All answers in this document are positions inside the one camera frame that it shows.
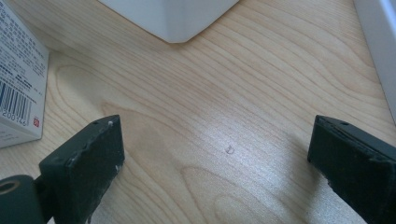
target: wooden table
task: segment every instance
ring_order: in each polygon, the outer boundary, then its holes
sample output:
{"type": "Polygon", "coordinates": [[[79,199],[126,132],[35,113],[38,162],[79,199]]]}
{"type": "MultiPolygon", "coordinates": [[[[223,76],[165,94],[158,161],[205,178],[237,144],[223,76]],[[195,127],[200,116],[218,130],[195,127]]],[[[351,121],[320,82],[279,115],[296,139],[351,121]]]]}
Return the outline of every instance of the wooden table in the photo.
{"type": "Polygon", "coordinates": [[[316,114],[396,146],[352,0],[242,0],[185,44],[97,1],[9,2],[50,61],[43,138],[0,149],[1,178],[120,114],[92,223],[364,223],[306,161],[316,114]]]}

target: black clamp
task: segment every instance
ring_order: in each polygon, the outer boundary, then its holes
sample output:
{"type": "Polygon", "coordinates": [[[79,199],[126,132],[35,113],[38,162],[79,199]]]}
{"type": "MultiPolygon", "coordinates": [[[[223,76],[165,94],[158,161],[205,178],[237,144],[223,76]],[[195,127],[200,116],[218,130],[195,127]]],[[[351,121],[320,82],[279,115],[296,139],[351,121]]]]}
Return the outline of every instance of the black clamp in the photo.
{"type": "Polygon", "coordinates": [[[308,161],[368,223],[396,223],[396,148],[338,119],[317,116],[308,161]]]}
{"type": "Polygon", "coordinates": [[[120,116],[99,119],[40,162],[41,176],[0,181],[0,222],[85,223],[124,162],[120,116]]]}

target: barcode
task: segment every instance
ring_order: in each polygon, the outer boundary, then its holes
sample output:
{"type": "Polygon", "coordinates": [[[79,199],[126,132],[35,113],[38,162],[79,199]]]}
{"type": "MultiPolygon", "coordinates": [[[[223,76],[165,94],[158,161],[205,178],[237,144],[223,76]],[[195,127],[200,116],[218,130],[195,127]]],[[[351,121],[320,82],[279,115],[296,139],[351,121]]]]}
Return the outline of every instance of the barcode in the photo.
{"type": "Polygon", "coordinates": [[[0,112],[2,116],[27,126],[31,109],[32,101],[30,99],[7,83],[0,81],[0,112]]]}

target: cardboard box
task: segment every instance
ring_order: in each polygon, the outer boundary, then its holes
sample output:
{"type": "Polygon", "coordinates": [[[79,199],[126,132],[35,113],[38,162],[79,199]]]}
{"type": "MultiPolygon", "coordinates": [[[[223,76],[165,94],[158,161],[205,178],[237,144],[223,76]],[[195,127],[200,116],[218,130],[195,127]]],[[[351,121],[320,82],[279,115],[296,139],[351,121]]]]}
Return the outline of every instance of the cardboard box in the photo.
{"type": "Polygon", "coordinates": [[[355,7],[396,122],[396,0],[355,0],[355,7]]]}
{"type": "Polygon", "coordinates": [[[49,52],[0,0],[0,147],[41,138],[49,52]]]}
{"type": "Polygon", "coordinates": [[[99,0],[169,43],[203,31],[239,0],[99,0]]]}

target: screw hole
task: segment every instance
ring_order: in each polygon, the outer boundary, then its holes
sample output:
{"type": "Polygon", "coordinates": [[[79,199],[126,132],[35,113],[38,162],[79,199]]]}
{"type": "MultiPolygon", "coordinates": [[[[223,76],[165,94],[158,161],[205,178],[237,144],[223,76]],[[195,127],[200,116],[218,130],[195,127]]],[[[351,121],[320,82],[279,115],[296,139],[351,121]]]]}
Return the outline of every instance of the screw hole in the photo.
{"type": "Polygon", "coordinates": [[[18,180],[9,180],[0,184],[0,195],[10,193],[20,185],[18,180]]]}

